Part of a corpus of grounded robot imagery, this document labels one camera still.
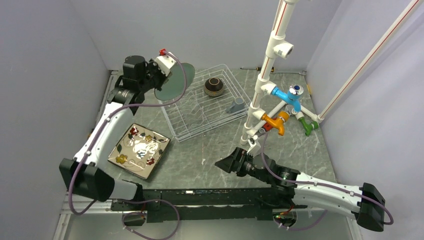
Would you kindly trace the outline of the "teal flower ceramic plate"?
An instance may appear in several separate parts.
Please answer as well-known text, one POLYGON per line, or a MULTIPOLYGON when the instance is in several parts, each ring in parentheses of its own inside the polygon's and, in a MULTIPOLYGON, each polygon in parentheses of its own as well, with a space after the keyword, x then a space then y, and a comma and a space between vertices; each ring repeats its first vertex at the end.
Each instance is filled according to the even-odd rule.
POLYGON ((154 90, 155 97, 160 101, 169 101, 179 97, 185 89, 185 77, 186 76, 186 87, 189 87, 195 77, 195 68, 190 63, 182 63, 182 68, 176 63, 171 69, 167 77, 167 82, 161 87, 161 90, 154 90))

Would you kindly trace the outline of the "grey dotted ceramic mug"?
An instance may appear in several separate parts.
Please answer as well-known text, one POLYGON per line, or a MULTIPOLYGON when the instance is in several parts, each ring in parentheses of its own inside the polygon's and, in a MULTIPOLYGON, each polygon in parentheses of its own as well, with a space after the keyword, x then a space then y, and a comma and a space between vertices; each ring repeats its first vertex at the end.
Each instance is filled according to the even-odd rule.
POLYGON ((236 97, 230 104, 230 106, 225 110, 227 114, 236 114, 240 111, 243 111, 246 108, 246 103, 244 99, 240 96, 236 97))

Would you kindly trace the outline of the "brown patterned ceramic bowl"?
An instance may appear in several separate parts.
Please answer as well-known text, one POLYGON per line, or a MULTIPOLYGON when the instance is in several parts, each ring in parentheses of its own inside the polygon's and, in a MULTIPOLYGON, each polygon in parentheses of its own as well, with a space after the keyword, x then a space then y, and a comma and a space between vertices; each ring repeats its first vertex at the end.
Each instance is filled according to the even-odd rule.
POLYGON ((224 93, 224 83, 218 77, 211 77, 204 82, 203 91, 207 96, 219 97, 224 93))

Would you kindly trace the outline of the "brown rectangular floral plate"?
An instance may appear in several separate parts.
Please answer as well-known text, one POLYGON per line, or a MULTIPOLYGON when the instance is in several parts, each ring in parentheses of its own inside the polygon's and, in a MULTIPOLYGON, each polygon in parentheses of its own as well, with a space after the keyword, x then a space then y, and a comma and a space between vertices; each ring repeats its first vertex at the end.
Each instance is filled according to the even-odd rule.
POLYGON ((113 148, 108 162, 146 180, 170 142, 169 137, 133 123, 113 148))

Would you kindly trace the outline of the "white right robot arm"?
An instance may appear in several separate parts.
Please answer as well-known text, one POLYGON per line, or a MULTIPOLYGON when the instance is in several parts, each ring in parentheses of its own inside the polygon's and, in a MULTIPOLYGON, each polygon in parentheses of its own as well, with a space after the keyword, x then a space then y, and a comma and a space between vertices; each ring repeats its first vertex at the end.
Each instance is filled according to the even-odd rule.
POLYGON ((370 231, 383 232, 386 200, 371 183, 361 186, 343 185, 310 176, 299 170, 278 165, 266 154, 252 156, 240 147, 227 157, 218 160, 216 167, 238 177, 250 176, 278 191, 276 203, 311 206, 344 215, 370 231))

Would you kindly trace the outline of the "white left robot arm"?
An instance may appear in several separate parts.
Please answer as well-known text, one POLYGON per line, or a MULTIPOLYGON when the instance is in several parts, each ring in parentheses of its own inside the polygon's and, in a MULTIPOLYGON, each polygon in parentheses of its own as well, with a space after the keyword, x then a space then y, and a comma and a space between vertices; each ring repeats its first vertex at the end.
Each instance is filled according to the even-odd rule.
POLYGON ((144 203, 143 186, 110 176, 104 165, 118 141, 130 126, 138 108, 152 108, 145 104, 145 93, 161 92, 173 74, 173 67, 182 70, 181 62, 170 52, 147 60, 139 55, 125 58, 122 74, 106 99, 102 116, 82 148, 71 159, 64 158, 59 171, 68 191, 68 203, 73 196, 89 198, 93 203, 124 200, 131 210, 144 203))

